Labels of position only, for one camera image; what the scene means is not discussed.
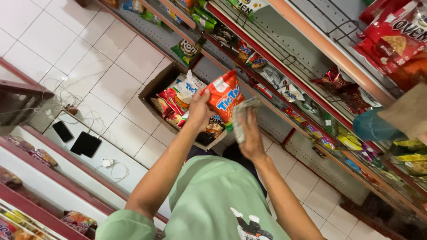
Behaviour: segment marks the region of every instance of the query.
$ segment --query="cardboard box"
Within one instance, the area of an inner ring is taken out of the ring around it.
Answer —
[[[167,128],[169,131],[173,132],[175,135],[178,134],[178,130],[176,130],[174,127],[172,127],[165,119],[163,119],[159,112],[151,105],[150,98],[155,97],[157,98],[156,94],[163,91],[169,84],[171,84],[173,81],[175,81],[176,77],[180,73],[187,74],[188,69],[185,68],[183,65],[173,62],[169,66],[167,66],[163,71],[159,72],[157,76],[151,80],[142,90],[141,93],[139,93],[138,97],[141,100],[141,102],[148,108],[148,110]],[[197,74],[193,73],[200,81],[204,82],[206,85],[209,84],[206,80],[198,76]],[[224,130],[220,136],[218,136],[212,143],[210,143],[207,146],[204,146],[200,143],[194,142],[194,145],[198,146],[199,148],[203,150],[208,150],[215,146],[218,142],[220,142],[225,136],[227,135],[227,131]]]

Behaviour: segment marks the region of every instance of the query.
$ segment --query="dark pants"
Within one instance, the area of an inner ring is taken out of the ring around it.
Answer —
[[[212,149],[209,149],[207,152],[205,152],[204,150],[192,145],[190,152],[188,153],[187,159],[190,159],[195,156],[219,156],[219,155],[216,154]],[[255,170],[254,164],[249,159],[243,156],[243,154],[240,152],[239,145],[237,143],[234,143],[233,145],[225,149],[224,153],[222,154],[222,157],[235,161],[240,165],[244,166],[244,168],[246,168],[256,178],[256,180],[258,181],[258,184],[260,185],[264,193],[264,197],[267,197],[267,190],[264,188],[263,184],[258,178],[258,174],[257,174],[257,171]]]

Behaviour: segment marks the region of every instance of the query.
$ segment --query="green t-shirt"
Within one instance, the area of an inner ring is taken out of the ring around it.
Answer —
[[[170,194],[172,215],[164,239],[290,240],[272,218],[255,177],[242,165],[215,156],[196,156],[182,168]],[[131,210],[111,214],[97,240],[152,240],[152,221]]]

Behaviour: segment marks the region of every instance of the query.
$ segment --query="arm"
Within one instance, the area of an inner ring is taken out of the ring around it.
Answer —
[[[322,234],[305,212],[289,186],[282,179],[272,159],[265,153],[257,119],[253,110],[248,110],[247,121],[239,119],[246,140],[239,145],[242,154],[251,160],[266,188],[277,222],[291,239],[322,240]]]
[[[201,96],[202,91],[203,89],[197,90],[190,103],[190,115],[186,124],[132,191],[125,209],[153,220],[172,189],[197,135],[206,129],[209,118],[215,114],[206,105],[211,96],[209,90]]]

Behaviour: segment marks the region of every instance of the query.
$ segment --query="printed graphic on shirt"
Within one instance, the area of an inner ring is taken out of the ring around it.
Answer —
[[[254,215],[249,215],[249,224],[243,219],[243,214],[236,209],[230,208],[237,218],[239,225],[237,232],[241,240],[273,240],[273,235],[265,231],[260,226],[260,218]]]

